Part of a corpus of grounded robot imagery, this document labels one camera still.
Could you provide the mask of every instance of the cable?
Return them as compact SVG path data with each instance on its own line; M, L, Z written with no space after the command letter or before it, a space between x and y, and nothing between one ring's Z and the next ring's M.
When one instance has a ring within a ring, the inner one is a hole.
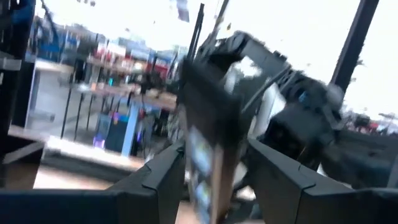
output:
M263 86L258 89L258 91L252 96L252 98L244 105L241 113L245 113L246 110L260 97L262 97L262 93L264 93L272 84L274 84L277 80L281 79L291 68L291 65L287 65L282 71L280 71L276 76L272 77L271 80L265 82Z

